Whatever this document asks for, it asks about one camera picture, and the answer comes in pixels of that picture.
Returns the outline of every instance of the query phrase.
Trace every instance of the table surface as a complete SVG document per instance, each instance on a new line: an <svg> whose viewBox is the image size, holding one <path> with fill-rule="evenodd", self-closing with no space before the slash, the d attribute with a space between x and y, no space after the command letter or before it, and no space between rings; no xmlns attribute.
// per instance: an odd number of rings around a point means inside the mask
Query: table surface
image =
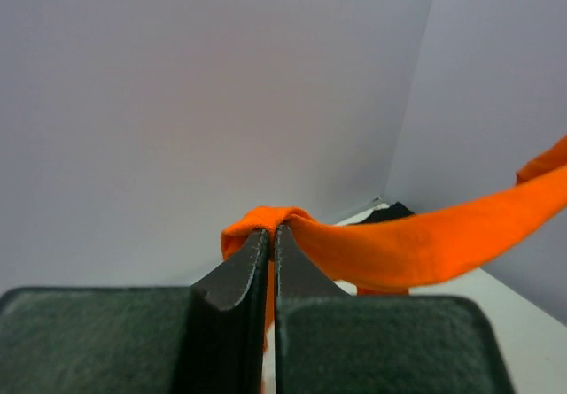
<svg viewBox="0 0 567 394"><path fill-rule="evenodd" d="M364 220L376 208L341 221L345 225ZM356 288L338 282L349 293ZM567 327L482 269L450 282L413 289L412 295L447 294L475 301L493 325L517 394L567 393ZM265 358L266 393L274 391L273 330Z"/></svg>

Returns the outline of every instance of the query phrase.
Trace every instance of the gray wall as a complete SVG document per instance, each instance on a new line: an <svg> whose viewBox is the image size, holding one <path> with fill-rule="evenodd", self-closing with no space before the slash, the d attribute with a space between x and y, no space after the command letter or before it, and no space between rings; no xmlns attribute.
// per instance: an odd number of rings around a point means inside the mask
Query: gray wall
<svg viewBox="0 0 567 394"><path fill-rule="evenodd" d="M255 205L367 204L430 3L0 0L0 291L166 282Z"/></svg>
<svg viewBox="0 0 567 394"><path fill-rule="evenodd" d="M423 212L509 187L567 132L566 10L433 1L386 198ZM565 322L566 228L564 212L486 267Z"/></svg>

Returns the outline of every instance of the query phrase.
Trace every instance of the folded cloth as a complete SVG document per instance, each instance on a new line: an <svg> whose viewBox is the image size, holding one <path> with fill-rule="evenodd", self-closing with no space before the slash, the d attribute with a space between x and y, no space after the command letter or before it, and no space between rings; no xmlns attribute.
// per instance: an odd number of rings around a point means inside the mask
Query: folded cloth
<svg viewBox="0 0 567 394"><path fill-rule="evenodd" d="M514 188L435 212L379 224L337 227L294 206L259 206L222 230L224 259L256 228L288 224L303 252L331 279L360 292L400 294L445 282L500 256L567 206L567 136L517 173ZM266 325L273 320L270 263Z"/></svg>

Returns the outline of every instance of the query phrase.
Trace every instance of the black object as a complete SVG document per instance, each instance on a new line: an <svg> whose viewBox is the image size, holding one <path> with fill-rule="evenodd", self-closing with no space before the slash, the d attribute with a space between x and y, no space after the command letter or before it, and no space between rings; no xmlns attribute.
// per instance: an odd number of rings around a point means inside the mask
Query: black object
<svg viewBox="0 0 567 394"><path fill-rule="evenodd" d="M392 208L363 223L411 215ZM7 293L0 394L259 393L268 256L257 231L188 288ZM469 300L350 297L286 226L275 261L278 394L513 392Z"/></svg>

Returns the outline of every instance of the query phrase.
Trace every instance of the orange cloth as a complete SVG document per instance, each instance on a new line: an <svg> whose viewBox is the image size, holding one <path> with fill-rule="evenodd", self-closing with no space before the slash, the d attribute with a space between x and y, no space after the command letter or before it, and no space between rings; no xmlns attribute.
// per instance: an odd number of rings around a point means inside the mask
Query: orange cloth
<svg viewBox="0 0 567 394"><path fill-rule="evenodd" d="M482 266L513 247L567 206L567 136L517 173L515 188L379 224L337 227L297 207L260 206L221 234L227 259L256 228L273 245L286 222L303 252L331 279L361 293L405 293ZM267 326L273 320L274 268L268 275Z"/></svg>

